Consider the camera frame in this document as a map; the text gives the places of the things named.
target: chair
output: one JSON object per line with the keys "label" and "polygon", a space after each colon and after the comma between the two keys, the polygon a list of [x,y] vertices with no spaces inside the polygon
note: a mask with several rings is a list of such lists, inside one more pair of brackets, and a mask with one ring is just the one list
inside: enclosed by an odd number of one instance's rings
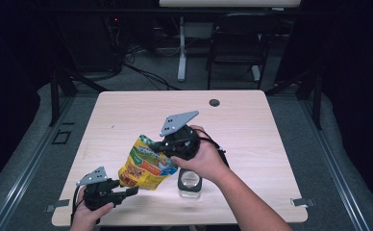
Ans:
{"label": "chair", "polygon": [[269,44],[278,29],[278,18],[269,14],[229,13],[220,16],[211,29],[208,90],[211,88],[212,64],[249,65],[249,70],[253,65],[261,66],[259,89]]}

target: human arm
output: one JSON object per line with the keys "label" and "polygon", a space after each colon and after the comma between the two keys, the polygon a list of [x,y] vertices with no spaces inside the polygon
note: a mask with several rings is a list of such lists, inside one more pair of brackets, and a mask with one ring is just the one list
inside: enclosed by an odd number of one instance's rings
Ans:
{"label": "human arm", "polygon": [[[191,126],[199,136],[202,127]],[[179,167],[195,171],[212,181],[223,193],[241,230],[291,230],[287,223],[256,195],[220,158],[213,144],[201,141],[196,156],[189,161],[171,157]]]}
{"label": "human arm", "polygon": [[78,201],[76,201],[76,212],[73,217],[73,222],[70,227],[71,231],[91,231],[96,226],[96,220],[108,214],[114,207],[113,203],[108,203],[95,211],[91,211],[85,205],[84,194],[85,188],[82,187],[78,193]]}

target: human hand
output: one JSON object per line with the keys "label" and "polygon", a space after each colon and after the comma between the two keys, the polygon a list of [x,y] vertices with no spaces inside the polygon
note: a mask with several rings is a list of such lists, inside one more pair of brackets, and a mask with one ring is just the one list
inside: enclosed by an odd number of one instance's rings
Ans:
{"label": "human hand", "polygon": [[[201,132],[205,131],[203,127],[196,125],[191,125],[190,127],[197,132],[198,136],[202,138],[208,137],[205,133]],[[179,167],[194,171],[199,176],[206,178],[215,184],[217,180],[220,180],[224,173],[230,171],[223,163],[214,145],[208,141],[201,141],[199,150],[194,158],[186,161],[179,157],[172,156],[171,161]]]}
{"label": "human hand", "polygon": [[96,220],[102,216],[108,214],[114,204],[111,202],[106,204],[95,211],[91,211],[85,205],[84,194],[86,186],[82,187],[78,194],[78,200],[76,201],[76,212],[73,217],[72,226],[70,227],[71,231],[80,230],[80,231],[91,231],[96,225]]}

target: snack bag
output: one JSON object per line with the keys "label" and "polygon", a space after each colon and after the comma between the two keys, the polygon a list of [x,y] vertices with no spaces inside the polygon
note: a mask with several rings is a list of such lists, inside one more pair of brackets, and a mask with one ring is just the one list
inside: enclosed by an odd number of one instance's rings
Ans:
{"label": "snack bag", "polygon": [[149,144],[153,143],[144,135],[138,137],[125,166],[118,171],[120,185],[155,190],[161,181],[177,171],[178,167],[163,153],[151,150]]}

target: person's right hand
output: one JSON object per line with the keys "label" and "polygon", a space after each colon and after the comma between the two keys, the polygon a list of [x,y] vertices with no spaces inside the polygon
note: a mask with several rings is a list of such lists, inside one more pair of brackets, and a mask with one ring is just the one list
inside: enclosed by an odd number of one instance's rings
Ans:
{"label": "person's right hand", "polygon": [[[197,132],[198,136],[203,138],[208,137],[199,131],[205,131],[204,128],[196,125],[191,125],[190,127]],[[199,176],[206,178],[215,184],[217,180],[222,178],[224,173],[230,171],[223,163],[214,145],[208,141],[201,141],[198,152],[195,157],[189,161],[175,156],[171,157],[171,161],[179,167],[194,171]]]}

